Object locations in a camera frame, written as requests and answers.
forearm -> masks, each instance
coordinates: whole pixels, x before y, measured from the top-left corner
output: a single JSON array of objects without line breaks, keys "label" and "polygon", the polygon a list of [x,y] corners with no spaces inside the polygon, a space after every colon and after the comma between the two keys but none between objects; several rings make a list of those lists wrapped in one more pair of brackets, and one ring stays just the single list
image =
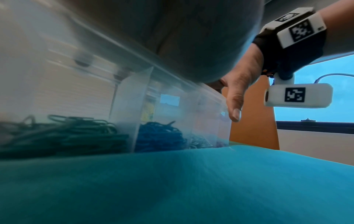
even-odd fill
[{"label": "forearm", "polygon": [[354,51],[354,0],[340,0],[319,12],[327,26],[324,56]]}]

wrist-mounted device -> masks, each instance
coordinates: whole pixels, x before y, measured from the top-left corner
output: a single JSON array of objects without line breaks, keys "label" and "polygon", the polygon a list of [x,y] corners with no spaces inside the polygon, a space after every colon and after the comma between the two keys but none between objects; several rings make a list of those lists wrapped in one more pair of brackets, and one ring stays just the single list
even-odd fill
[{"label": "wrist-mounted device", "polygon": [[294,84],[294,72],[323,55],[326,25],[313,8],[297,8],[265,25],[253,43],[264,57],[263,75],[274,78],[264,104],[271,107],[325,108],[329,84]]}]

fingernail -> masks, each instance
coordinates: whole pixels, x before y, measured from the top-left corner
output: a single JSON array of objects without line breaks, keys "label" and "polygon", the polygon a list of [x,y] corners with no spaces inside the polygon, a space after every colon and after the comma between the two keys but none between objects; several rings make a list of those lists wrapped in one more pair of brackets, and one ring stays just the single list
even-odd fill
[{"label": "fingernail", "polygon": [[239,109],[234,109],[232,113],[232,117],[234,118],[234,122],[238,122],[241,118],[241,111]]}]

gray cable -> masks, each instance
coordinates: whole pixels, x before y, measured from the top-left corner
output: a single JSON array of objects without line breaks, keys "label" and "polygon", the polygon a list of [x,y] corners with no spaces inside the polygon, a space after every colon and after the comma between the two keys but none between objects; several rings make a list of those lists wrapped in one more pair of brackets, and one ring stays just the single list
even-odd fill
[{"label": "gray cable", "polygon": [[333,75],[341,75],[341,76],[349,76],[349,77],[354,77],[354,75],[353,75],[353,74],[346,74],[346,73],[331,73],[331,74],[323,75],[323,76],[321,76],[320,78],[316,79],[315,84],[316,84],[316,83],[319,83],[319,82],[320,82],[320,80],[321,80],[322,78],[327,77],[327,76],[333,76]]}]

qr code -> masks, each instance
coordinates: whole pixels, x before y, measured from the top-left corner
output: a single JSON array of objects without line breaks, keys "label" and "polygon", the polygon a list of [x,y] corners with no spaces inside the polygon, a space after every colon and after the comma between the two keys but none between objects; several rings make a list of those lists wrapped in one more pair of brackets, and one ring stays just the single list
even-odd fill
[{"label": "qr code", "polygon": [[285,102],[305,102],[306,88],[286,88]]},{"label": "qr code", "polygon": [[300,13],[288,13],[288,14],[286,14],[286,15],[280,17],[279,19],[276,19],[275,21],[282,23],[282,22],[285,22],[285,21],[287,21],[287,20],[289,20],[289,19],[291,19],[291,18],[294,18],[295,16],[297,16],[297,15],[299,15],[299,14],[300,14]]},{"label": "qr code", "polygon": [[315,33],[309,20],[304,20],[290,27],[289,30],[294,42],[297,42]]}]

